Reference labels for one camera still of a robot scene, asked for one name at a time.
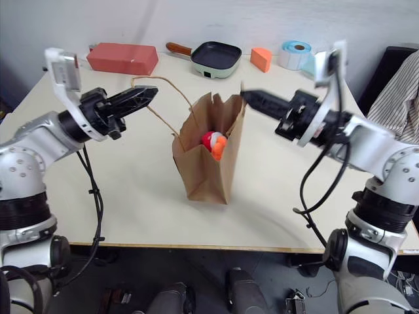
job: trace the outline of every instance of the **paper bag handle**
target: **paper bag handle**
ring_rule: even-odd
[[[196,126],[198,126],[198,121],[196,120],[194,109],[192,107],[191,102],[189,101],[189,99],[187,99],[187,97],[184,95],[184,93],[181,92],[181,90],[175,86],[175,84],[173,84],[172,82],[170,82],[169,79],[167,79],[166,77],[156,77],[156,76],[149,76],[149,75],[139,75],[137,77],[131,78],[131,87],[134,87],[134,81],[137,80],[137,79],[159,79],[159,80],[165,80],[167,83],[169,83],[170,85],[172,85],[172,87],[179,94],[181,94],[183,96],[183,98],[185,98],[185,100],[188,103],[189,108],[191,110],[192,116],[194,117],[195,124],[196,124]],[[147,109],[149,109],[157,118],[159,118],[161,121],[163,121],[163,123],[165,123],[165,125],[167,125],[169,127],[169,129],[171,129],[175,133],[175,136],[177,136],[179,138],[179,142],[180,142],[180,144],[182,146],[183,151],[185,151],[185,147],[182,144],[181,137],[180,137],[179,133],[177,133],[176,130],[173,128],[173,126],[171,126],[169,124],[169,122],[167,122],[165,119],[163,119],[155,110],[153,110],[152,108],[150,108],[150,106],[147,106]]]

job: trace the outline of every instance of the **striped shirt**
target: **striped shirt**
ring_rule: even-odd
[[[419,51],[411,54],[377,97],[368,119],[395,133],[395,138],[419,144]]]

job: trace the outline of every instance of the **floor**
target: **floor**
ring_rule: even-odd
[[[224,280],[226,271],[241,267],[258,282],[273,313],[285,313],[285,298],[290,289],[299,289],[318,296],[325,291],[333,274],[321,267],[314,278],[300,275],[287,267],[287,255],[245,251],[180,250],[180,249],[110,249],[107,256],[116,262],[92,265],[76,281],[53,298],[48,314],[97,313],[101,295],[106,288],[128,288],[132,291],[129,304],[113,305],[109,314],[131,314],[146,311],[160,289],[183,281],[194,287],[197,314],[228,313]],[[74,261],[79,269],[83,260]],[[415,306],[419,307],[419,298]],[[305,299],[307,314],[337,313],[336,283],[330,283],[320,297]]]

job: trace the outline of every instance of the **orange block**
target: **orange block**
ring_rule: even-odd
[[[251,55],[250,55],[250,62],[256,65],[256,67],[262,72],[269,71],[271,60],[272,60],[271,51],[265,48],[252,48]]]

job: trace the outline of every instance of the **pan handle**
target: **pan handle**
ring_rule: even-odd
[[[167,43],[166,48],[170,52],[175,52],[176,54],[184,54],[186,56],[190,56],[192,53],[192,48],[181,46],[180,44],[175,43]]]

